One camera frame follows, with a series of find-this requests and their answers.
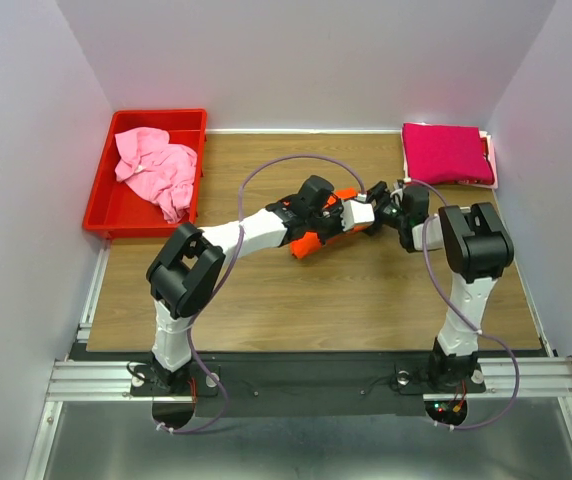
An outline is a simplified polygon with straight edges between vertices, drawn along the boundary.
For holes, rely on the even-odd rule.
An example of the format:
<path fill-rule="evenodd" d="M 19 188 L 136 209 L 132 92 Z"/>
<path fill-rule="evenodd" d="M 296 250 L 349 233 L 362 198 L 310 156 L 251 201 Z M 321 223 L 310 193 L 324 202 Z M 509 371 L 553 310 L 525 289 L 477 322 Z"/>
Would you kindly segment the orange t shirt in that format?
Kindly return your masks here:
<path fill-rule="evenodd" d="M 328 198 L 325 206 L 330 207 L 334 205 L 338 199 L 342 200 L 355 199 L 358 194 L 359 192 L 352 187 L 336 190 L 334 194 Z M 302 238 L 297 239 L 290 244 L 290 253 L 297 259 L 303 259 L 309 255 L 312 255 L 313 253 L 316 253 L 325 246 L 332 245 L 333 243 L 338 242 L 340 239 L 356 234 L 365 229 L 366 226 L 355 227 L 354 229 L 348 232 L 340 233 L 339 235 L 326 240 L 324 243 L 320 241 L 316 233 L 306 232 Z"/>

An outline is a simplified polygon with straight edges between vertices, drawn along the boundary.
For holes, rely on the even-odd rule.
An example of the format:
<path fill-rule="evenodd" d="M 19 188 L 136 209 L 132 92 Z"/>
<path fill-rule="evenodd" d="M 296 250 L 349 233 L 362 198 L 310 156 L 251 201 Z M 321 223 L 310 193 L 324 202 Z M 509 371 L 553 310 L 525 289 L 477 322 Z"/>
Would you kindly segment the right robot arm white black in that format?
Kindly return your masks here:
<path fill-rule="evenodd" d="M 366 232 L 373 235 L 384 226 L 395 229 L 402 248 L 422 253 L 426 264 L 430 251 L 445 252 L 452 277 L 449 295 L 438 286 L 432 268 L 427 268 L 448 309 L 428 356 L 425 378 L 432 387 L 448 390 L 473 379 L 486 304 L 513 262 L 514 246 L 491 203 L 468 208 L 446 204 L 431 215 L 430 189 L 413 181 L 391 191 L 385 182 L 378 182 L 366 194 L 374 207 L 374 224 Z"/>

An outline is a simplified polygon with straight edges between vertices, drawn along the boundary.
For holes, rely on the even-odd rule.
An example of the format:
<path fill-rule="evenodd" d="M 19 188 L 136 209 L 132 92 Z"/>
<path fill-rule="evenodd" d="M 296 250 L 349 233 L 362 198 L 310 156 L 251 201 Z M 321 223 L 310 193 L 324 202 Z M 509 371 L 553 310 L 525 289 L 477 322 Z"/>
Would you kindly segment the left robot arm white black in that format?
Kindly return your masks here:
<path fill-rule="evenodd" d="M 146 273 L 156 313 L 151 375 L 157 386 L 168 394 L 187 386 L 185 365 L 192 359 L 188 333 L 236 260 L 288 245 L 307 233 L 324 242 L 353 226 L 351 202 L 339 198 L 333 185 L 316 175 L 297 193 L 244 219 L 203 228 L 180 225 Z"/>

